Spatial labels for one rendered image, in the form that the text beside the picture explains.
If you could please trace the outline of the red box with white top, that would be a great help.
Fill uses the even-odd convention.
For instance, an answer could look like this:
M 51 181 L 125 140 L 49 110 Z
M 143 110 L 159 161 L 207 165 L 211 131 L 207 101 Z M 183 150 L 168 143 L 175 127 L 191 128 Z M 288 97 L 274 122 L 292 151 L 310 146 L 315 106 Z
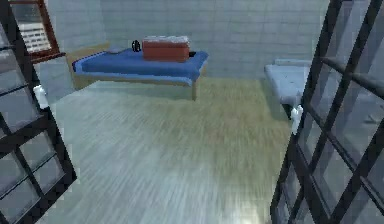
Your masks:
M 190 42 L 187 36 L 147 36 L 142 40 L 142 51 L 145 60 L 185 62 Z

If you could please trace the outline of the blue covered wooden bed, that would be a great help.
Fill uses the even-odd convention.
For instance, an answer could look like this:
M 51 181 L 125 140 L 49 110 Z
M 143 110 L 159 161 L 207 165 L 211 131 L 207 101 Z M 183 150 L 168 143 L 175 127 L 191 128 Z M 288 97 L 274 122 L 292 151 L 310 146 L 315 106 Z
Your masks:
M 104 43 L 66 54 L 76 90 L 97 81 L 147 83 L 190 87 L 191 98 L 197 99 L 197 83 L 208 62 L 207 52 L 188 52 L 185 62 L 160 62 L 145 60 L 142 52 L 132 48 L 111 53 L 109 47 Z

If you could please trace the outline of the black framed glass door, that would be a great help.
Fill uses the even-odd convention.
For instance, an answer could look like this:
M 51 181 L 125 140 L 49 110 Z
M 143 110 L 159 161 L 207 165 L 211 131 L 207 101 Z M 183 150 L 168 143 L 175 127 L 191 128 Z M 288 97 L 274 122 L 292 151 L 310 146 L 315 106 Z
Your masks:
M 384 224 L 384 0 L 330 0 L 310 61 L 271 224 Z
M 77 176 L 8 0 L 0 40 L 0 224 L 35 224 Z

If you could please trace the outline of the red framed window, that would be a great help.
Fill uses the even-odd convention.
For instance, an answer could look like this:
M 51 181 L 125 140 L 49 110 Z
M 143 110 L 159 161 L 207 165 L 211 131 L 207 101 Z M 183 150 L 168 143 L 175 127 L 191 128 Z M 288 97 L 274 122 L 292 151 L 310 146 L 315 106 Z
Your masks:
M 8 0 L 34 64 L 65 55 L 59 48 L 46 0 Z

